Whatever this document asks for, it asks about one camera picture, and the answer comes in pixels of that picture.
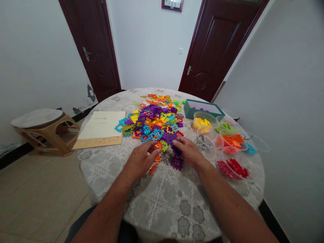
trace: teal storage box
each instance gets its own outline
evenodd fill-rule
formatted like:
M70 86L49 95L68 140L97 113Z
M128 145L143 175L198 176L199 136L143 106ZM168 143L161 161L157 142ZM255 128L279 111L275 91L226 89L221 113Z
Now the teal storage box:
M183 110L188 119L193 119L193 114L197 111L206 112L214 117L225 116L224 112L217 105L202 101L186 100Z

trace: hand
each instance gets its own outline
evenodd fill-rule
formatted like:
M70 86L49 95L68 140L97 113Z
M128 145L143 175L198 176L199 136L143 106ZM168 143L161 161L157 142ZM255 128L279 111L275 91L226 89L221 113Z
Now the hand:
M182 136L178 136L177 140L173 140L172 144L182 151L182 157L190 167L196 169L199 164L206 161L204 156L191 140Z
M155 144L157 144L156 141L145 142L134 148L129 156L120 174L124 175L124 177L130 181L131 186L146 174L158 154L161 152L160 149L154 146Z

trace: picture frame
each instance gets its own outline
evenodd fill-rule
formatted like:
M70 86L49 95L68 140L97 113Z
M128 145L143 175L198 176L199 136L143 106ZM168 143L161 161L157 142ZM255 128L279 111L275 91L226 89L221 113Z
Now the picture frame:
M162 0L162 8L172 10L172 11L182 12L184 1L185 0Z

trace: dark red wooden door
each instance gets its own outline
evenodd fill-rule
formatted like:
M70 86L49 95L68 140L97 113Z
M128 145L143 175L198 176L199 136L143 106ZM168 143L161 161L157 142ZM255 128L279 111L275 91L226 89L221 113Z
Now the dark red wooden door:
M255 18L261 1L206 0L179 91L212 100Z
M105 0L59 0L99 102L121 91Z

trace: door handle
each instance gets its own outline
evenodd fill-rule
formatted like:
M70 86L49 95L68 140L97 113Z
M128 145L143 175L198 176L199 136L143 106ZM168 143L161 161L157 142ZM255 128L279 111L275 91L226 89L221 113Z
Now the door handle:
M189 66L188 68L187 75L189 75L190 71L193 71L193 69L191 69L191 66Z
M83 52L84 52L85 58L87 59L87 61L90 61L90 59L89 59L89 55L91 55L92 52L87 52L87 50L86 50L85 47L82 47L82 49L83 49Z

